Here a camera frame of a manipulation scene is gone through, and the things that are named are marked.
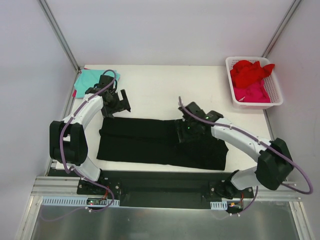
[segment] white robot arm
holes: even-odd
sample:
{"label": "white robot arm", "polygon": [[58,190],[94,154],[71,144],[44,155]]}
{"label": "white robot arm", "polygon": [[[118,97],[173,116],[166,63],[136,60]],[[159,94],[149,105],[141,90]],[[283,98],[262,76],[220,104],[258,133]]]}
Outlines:
{"label": "white robot arm", "polygon": [[85,92],[86,94],[81,103],[83,107],[79,111],[76,110],[78,111],[77,113],[73,112],[62,121],[53,121],[50,124],[50,156],[52,159],[63,163],[60,149],[60,135],[62,134],[63,127],[72,120],[63,135],[63,152],[66,166],[68,169],[72,167],[72,169],[77,170],[79,174],[93,182],[99,179],[101,170],[88,157],[88,145],[85,137],[86,127],[100,110],[104,118],[113,118],[114,113],[124,110],[131,111],[124,89],[121,90],[123,100],[119,99],[116,88],[113,86],[101,91],[112,81],[113,77],[101,75],[99,83],[94,87],[90,87]]}
{"label": "white robot arm", "polygon": [[[277,138],[271,141],[256,136],[254,137],[258,139],[258,142],[256,142],[252,137],[249,137],[252,136],[252,134],[248,131],[233,125],[218,112],[210,111],[205,114],[195,102],[191,102],[185,107],[181,106],[179,110],[183,113],[183,118],[185,122],[187,122],[185,128],[188,129],[182,131],[184,135],[179,136],[181,141],[192,141],[197,135],[211,135],[232,144],[257,162],[257,166],[246,170],[236,170],[227,180],[219,183],[214,188],[214,192],[221,197],[232,199],[239,191],[260,185],[270,190],[277,190],[279,185],[285,181],[286,177],[294,169],[289,162],[268,149],[270,146],[291,160],[292,158],[287,144],[282,139]],[[205,122],[214,123],[214,126],[205,124],[190,114],[196,118],[205,120]]]}

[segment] folded cloth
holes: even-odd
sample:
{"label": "folded cloth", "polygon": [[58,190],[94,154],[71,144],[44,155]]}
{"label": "folded cloth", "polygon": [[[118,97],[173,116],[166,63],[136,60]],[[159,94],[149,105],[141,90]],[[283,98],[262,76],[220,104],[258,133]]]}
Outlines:
{"label": "folded cloth", "polygon": [[97,158],[106,161],[162,164],[224,170],[226,143],[210,135],[180,142],[176,124],[182,120],[108,118],[99,131]]}
{"label": "folded cloth", "polygon": [[274,67],[274,64],[261,67],[259,61],[255,63],[247,60],[238,61],[230,71],[233,86],[238,89],[245,89],[249,85],[270,76]]}
{"label": "folded cloth", "polygon": [[[93,69],[83,69],[81,70],[81,74],[74,83],[74,88],[76,90],[75,97],[83,98],[85,96],[85,92],[88,88],[93,87],[95,84],[99,83],[100,75],[104,73],[105,70],[93,70]],[[116,73],[116,80],[118,81],[120,78],[120,74]],[[111,71],[105,73],[107,76],[114,77],[114,74]]]}
{"label": "folded cloth", "polygon": [[245,103],[270,103],[270,97],[264,87],[265,81],[257,81],[247,88],[233,87],[235,99]]}

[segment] metal frame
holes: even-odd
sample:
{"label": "metal frame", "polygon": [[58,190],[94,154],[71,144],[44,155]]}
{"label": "metal frame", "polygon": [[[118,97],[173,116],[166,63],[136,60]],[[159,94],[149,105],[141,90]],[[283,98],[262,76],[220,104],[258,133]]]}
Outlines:
{"label": "metal frame", "polygon": [[290,202],[295,227],[301,240],[316,240],[302,202]]}
{"label": "metal frame", "polygon": [[70,63],[72,64],[73,68],[76,71],[80,70],[80,67],[77,63],[77,60],[75,59],[75,56],[73,55],[67,40],[65,39],[64,34],[62,33],[54,14],[52,13],[48,3],[46,0],[38,0],[38,3],[40,4],[41,9],[44,12],[44,15],[46,16],[46,18],[48,19],[52,30],[54,32],[54,34],[56,35],[56,38],[58,39],[59,43],[61,44],[62,49],[64,50],[66,56],[68,57]]}
{"label": "metal frame", "polygon": [[285,30],[286,26],[288,25],[289,21],[293,17],[294,13],[297,11],[300,4],[303,2],[303,0],[293,0],[292,4],[290,5],[289,9],[285,13],[283,19],[281,20],[279,26],[277,27],[276,31],[274,32],[270,42],[268,43],[267,47],[265,48],[262,57],[267,58],[269,54],[271,53],[272,49],[276,45],[280,35]]}
{"label": "metal frame", "polygon": [[40,206],[42,203],[42,196],[30,196],[28,205],[26,207],[17,240],[30,240],[34,231]]}
{"label": "metal frame", "polygon": [[[30,240],[33,230],[36,227],[36,220],[44,196],[64,197],[96,197],[94,195],[77,195],[79,177],[37,177],[31,192],[27,209],[22,220],[17,239]],[[276,192],[260,187],[256,201],[265,202],[289,202],[292,216],[295,222],[298,235],[301,240],[315,240],[301,202],[303,199],[300,193],[294,192],[281,186]]]}
{"label": "metal frame", "polygon": [[[37,0],[40,7],[42,8],[45,16],[47,17],[52,30],[54,31],[58,41],[61,44],[64,52],[66,53],[68,59],[70,60],[73,68],[78,72],[80,67],[47,3],[46,0]],[[285,27],[288,25],[289,21],[291,20],[292,16],[300,6],[303,0],[293,0],[292,4],[290,5],[288,11],[286,12],[284,18],[282,19],[281,23],[279,24],[278,28],[276,29],[275,33],[273,34],[270,42],[268,43],[265,51],[263,52],[263,57],[268,57],[272,49],[274,48],[275,44],[277,43],[280,35],[284,31]],[[70,114],[74,98],[72,97],[72,93],[74,88],[72,88],[67,103],[65,105],[63,116],[67,116]],[[265,119],[267,122],[267,126],[269,129],[270,137],[274,140],[274,134],[272,132],[272,128],[269,122],[268,114],[264,110]],[[40,206],[43,200],[43,196],[70,196],[70,197],[93,197],[91,195],[77,195],[77,186],[78,186],[78,177],[51,177],[47,176],[50,168],[55,165],[55,162],[50,160],[49,165],[47,167],[46,176],[44,177],[37,177],[35,180],[27,208],[25,210],[22,223],[20,229],[18,231],[18,235],[16,239],[19,240],[30,240],[32,237],[33,230],[35,228],[37,216],[40,210]],[[307,215],[301,202],[303,197],[300,193],[291,191],[287,188],[280,187],[278,191],[270,191],[266,188],[260,187],[257,201],[279,201],[279,202],[289,202],[292,215],[294,218],[295,226],[297,228],[298,234],[300,239],[302,240],[313,240],[315,239],[310,224],[307,219]]]}

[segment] metal floor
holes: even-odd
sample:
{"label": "metal floor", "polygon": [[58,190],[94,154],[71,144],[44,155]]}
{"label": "metal floor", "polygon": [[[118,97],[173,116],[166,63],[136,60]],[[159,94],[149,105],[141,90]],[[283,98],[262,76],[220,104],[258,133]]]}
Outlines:
{"label": "metal floor", "polygon": [[[74,207],[43,206],[54,219]],[[32,240],[298,240],[288,202],[257,201],[240,217],[225,211],[112,207],[37,219]]]}

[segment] pink cloth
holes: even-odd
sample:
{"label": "pink cloth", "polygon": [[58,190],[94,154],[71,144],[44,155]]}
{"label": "pink cloth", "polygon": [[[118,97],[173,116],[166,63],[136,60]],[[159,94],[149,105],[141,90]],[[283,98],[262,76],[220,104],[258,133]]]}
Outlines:
{"label": "pink cloth", "polygon": [[257,81],[247,88],[233,87],[235,99],[245,103],[270,103],[270,97],[264,87],[265,81]]}

